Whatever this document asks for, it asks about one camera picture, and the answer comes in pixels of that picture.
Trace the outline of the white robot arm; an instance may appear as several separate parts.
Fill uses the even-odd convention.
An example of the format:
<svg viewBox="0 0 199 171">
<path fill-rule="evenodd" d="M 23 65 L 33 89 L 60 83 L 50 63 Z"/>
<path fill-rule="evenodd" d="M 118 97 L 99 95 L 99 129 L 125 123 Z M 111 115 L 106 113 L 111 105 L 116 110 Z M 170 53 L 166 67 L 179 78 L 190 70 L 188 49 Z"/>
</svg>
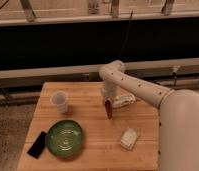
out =
<svg viewBox="0 0 199 171">
<path fill-rule="evenodd" d="M 119 86 L 158 109 L 158 171 L 199 171 L 199 93 L 174 90 L 124 71 L 119 60 L 99 69 L 104 98 L 113 98 Z"/>
</svg>

